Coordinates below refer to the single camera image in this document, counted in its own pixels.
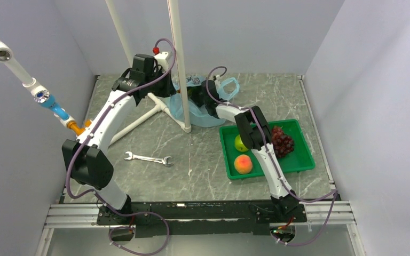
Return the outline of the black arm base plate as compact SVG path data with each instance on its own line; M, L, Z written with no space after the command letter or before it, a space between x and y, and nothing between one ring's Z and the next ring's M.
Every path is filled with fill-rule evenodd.
M119 216L99 208L97 225L131 226L136 238L170 235L268 235L275 224L307 222L303 204L287 215L275 213L271 200L133 202L135 217Z

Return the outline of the red fake peach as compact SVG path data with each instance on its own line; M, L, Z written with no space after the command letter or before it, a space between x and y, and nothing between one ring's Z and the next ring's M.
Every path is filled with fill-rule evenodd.
M251 161L251 158L245 154L242 154L236 157L233 165L234 165L235 170L241 175L248 174L253 169L253 163Z

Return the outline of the light blue plastic bag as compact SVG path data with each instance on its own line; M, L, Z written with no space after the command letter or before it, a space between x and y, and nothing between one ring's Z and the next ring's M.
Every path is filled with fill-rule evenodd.
M186 77L186 85L188 92L191 89L198 89L202 82L206 80L206 77L203 75L199 76L187 76ZM231 93L227 93L224 88L231 83L235 84L235 89ZM240 90L240 84L236 80L235 77L227 78L226 80L222 81L220 87L217 89L217 92L221 99L230 101L234 98ZM180 93L177 93L167 99L167 106L171 115L174 119L179 121L184 121L184 113L183 113L183 105ZM200 126L200 127L214 127L222 125L226 122L225 119L215 118L208 114L205 106L199 107L192 101L192 98L188 96L188 106L189 106L189 113L190 113L190 121L192 125Z

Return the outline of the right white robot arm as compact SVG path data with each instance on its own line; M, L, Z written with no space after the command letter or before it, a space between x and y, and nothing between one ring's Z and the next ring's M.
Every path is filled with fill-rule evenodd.
M274 217L279 221L288 220L299 206L299 200L278 163L271 129L260 107L240 107L225 101L219 97L212 79L205 79L200 90L199 101L211 116L236 124L243 144L255 155L268 181Z

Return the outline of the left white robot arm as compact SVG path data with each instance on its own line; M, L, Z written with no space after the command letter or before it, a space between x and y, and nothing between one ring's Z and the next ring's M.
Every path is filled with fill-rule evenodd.
M148 94L169 97L176 93L171 80L173 55L160 52L154 56L136 54L128 68L112 86L109 97L89 127L75 140L66 140L62 154L67 169L66 189L75 198L70 181L88 188L111 210L111 217L119 224L132 217L131 198L116 184L113 164L107 158L108 148L130 112Z

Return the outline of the dark fake grapes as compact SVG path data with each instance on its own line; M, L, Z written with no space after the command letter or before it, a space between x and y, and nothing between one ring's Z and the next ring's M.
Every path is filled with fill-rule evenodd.
M272 144L276 158L286 157L294 151L294 141L280 126L272 128Z

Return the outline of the green fake apple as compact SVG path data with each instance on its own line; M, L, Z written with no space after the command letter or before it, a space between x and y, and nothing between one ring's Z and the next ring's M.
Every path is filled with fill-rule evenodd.
M244 145L241 136L237 135L234 139L234 147L239 152L247 152L249 149Z

